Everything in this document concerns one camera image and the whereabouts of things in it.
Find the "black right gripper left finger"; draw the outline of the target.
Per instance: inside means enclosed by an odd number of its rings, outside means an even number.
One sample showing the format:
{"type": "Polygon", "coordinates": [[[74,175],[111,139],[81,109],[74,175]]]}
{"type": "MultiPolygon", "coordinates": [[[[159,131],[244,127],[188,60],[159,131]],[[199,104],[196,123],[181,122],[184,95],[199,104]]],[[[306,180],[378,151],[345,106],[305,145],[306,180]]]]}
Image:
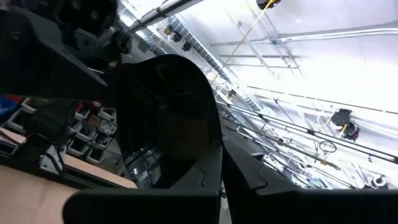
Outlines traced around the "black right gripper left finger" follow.
{"type": "Polygon", "coordinates": [[[219,224],[222,146],[167,189],[86,189],[67,199],[64,224],[219,224]]]}

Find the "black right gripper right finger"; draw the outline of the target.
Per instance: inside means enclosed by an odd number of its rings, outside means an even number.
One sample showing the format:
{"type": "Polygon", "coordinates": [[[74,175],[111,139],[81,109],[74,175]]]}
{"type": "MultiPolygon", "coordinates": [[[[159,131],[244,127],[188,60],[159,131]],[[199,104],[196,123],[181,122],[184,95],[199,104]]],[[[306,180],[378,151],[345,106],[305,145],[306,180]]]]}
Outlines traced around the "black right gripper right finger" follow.
{"type": "Polygon", "coordinates": [[[233,224],[398,224],[398,190],[304,189],[230,140],[223,182],[233,224]]]}

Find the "grey storage bin rack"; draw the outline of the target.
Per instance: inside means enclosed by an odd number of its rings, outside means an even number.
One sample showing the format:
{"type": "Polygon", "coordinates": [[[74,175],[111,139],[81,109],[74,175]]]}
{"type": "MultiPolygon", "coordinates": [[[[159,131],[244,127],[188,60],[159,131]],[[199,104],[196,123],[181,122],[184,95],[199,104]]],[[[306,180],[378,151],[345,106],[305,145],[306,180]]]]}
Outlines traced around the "grey storage bin rack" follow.
{"type": "MultiPolygon", "coordinates": [[[[5,127],[21,134],[28,134],[27,120],[40,106],[47,106],[47,99],[26,98],[5,123],[5,127]]],[[[106,157],[117,130],[116,111],[80,103],[69,124],[65,147],[67,152],[94,165],[106,157]]]]}

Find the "black aluminium table frame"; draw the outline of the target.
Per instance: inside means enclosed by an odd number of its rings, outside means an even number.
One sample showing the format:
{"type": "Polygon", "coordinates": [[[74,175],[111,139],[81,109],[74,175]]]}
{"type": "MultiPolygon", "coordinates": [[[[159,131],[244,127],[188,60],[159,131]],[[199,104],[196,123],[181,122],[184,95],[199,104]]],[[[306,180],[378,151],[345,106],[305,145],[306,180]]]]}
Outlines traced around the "black aluminium table frame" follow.
{"type": "Polygon", "coordinates": [[[108,172],[75,157],[65,155],[61,161],[51,154],[44,154],[49,164],[25,163],[19,158],[0,152],[0,165],[77,189],[117,188],[136,189],[137,185],[124,177],[108,172]]]}

